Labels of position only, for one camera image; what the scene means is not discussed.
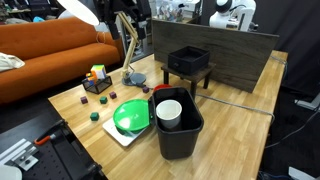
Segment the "green bowl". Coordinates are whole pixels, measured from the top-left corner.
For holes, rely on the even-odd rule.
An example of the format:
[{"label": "green bowl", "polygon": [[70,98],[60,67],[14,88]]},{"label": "green bowl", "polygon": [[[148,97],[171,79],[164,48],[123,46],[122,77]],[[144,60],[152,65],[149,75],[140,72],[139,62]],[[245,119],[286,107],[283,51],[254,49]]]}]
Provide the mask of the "green bowl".
[{"label": "green bowl", "polygon": [[148,101],[126,101],[114,111],[113,121],[117,128],[125,131],[137,131],[149,126]]}]

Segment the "black box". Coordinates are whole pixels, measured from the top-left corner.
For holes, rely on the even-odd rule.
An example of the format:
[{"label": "black box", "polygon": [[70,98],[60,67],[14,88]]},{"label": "black box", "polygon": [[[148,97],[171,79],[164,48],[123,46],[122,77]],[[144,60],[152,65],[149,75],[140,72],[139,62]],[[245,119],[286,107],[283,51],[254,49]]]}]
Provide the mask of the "black box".
[{"label": "black box", "polygon": [[187,46],[168,55],[168,67],[179,73],[192,75],[207,67],[210,52]]},{"label": "black box", "polygon": [[86,91],[100,94],[102,91],[112,85],[112,80],[110,76],[107,76],[104,79],[98,79],[96,84],[91,85],[87,79],[84,79],[82,80],[82,85]]},{"label": "black box", "polygon": [[[180,127],[174,131],[167,131],[155,112],[157,105],[167,99],[176,100],[182,106]],[[155,91],[149,99],[149,115],[151,123],[157,127],[160,151],[165,159],[179,159],[192,155],[204,122],[188,90],[174,87]]]}]

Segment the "orange couch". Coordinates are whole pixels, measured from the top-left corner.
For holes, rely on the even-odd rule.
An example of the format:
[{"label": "orange couch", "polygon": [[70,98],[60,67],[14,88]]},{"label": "orange couch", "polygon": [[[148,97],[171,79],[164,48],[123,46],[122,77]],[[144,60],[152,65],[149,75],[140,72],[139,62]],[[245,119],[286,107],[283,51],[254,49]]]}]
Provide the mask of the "orange couch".
[{"label": "orange couch", "polygon": [[122,41],[72,17],[0,26],[0,52],[25,62],[0,72],[0,105],[84,76],[92,65],[121,64]]}]

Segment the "purple cube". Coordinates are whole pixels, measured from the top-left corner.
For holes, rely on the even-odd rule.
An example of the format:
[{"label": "purple cube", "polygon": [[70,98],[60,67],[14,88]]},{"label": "purple cube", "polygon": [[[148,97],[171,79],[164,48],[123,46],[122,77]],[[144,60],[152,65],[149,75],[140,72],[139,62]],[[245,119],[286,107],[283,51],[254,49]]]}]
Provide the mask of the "purple cube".
[{"label": "purple cube", "polygon": [[87,97],[85,97],[85,96],[81,97],[80,100],[81,100],[81,103],[82,103],[82,104],[88,103],[88,99],[87,99]]},{"label": "purple cube", "polygon": [[114,91],[112,91],[111,93],[109,93],[109,96],[110,96],[111,99],[117,98],[117,94],[116,94]]},{"label": "purple cube", "polygon": [[145,86],[145,87],[142,88],[142,91],[143,91],[144,93],[148,93],[149,90],[150,90],[150,89],[149,89],[147,86]]}]

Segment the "white paper cup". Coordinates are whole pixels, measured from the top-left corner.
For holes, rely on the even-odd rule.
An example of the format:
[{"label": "white paper cup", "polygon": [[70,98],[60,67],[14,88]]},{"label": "white paper cup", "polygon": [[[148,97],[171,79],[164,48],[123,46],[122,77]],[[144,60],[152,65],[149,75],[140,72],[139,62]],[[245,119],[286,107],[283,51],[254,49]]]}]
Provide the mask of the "white paper cup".
[{"label": "white paper cup", "polygon": [[181,104],[172,99],[162,101],[156,107],[156,113],[161,124],[168,129],[172,129],[180,123],[181,112]]}]

